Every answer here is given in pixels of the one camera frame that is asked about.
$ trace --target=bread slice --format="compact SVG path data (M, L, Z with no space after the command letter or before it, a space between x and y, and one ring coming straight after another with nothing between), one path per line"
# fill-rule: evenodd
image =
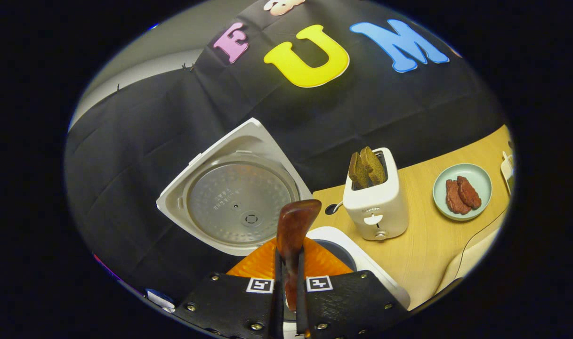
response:
M368 176L370 177L370 180L372 180L373 184L379 185L387 181L383 164L368 146L360 152L360 158L362 159L362 165L366 169L366 172L368 172Z
M353 181L356 187L370 187L368 171L366 171L366 168L362 165L362 159L358 152L351 155L351 161L349 162L349 178L351 178L351 181Z

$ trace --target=white toaster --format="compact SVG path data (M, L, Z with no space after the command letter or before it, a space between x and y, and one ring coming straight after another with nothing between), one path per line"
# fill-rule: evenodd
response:
M343 207L366 240L394 238L407 229L408 211L397 166L388 148L372 150L383 163L387 180L358 189L347 173Z

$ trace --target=plate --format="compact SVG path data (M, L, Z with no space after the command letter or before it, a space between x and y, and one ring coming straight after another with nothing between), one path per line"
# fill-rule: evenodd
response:
M445 197L447 195L447 190L445 188L445 182L450 180L456 180L458 176L463 176L469 180L471 185L473 185L476 193L481 198L482 204L476 210L471 210L469 213L462 215L456 214L447 207L445 202ZM433 185L433 200L435 200L435 205L446 217L458 221L467 221L475 218L481 212L483 212L486 206L489 204L491 199L491 179L487 172L472 163L459 163L458 165L453 165L452 167L446 168L435 180L435 185Z

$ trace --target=letter m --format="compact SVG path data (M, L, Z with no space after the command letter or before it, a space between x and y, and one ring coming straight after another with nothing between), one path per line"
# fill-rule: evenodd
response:
M408 58L401 51L407 52L407 54L425 65L427 64L427 58L422 51L435 64L443 64L450 61L445 54L439 52L435 46L431 45L430 42L404 22L394 19L387 20L387 22L397 34L380 26L370 24L370 22L360 22L349 29L355 33L362 33L377 43L393 59L393 69L399 73L411 71L418 67L413 59Z

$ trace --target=meat slice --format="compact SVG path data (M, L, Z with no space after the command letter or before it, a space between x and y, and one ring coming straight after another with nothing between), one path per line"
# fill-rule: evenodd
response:
M482 204L481 198L476 193L473 185L463 176L458 176L458 195L460 195L462 202L471 206L473 210L476 210Z
M460 195L458 195L458 182L456 180L448 179L445 182L445 186L447 187L447 196L445 201L447 202L447 207L450 209L450 211L456 214L469 213L471 208L462 202Z

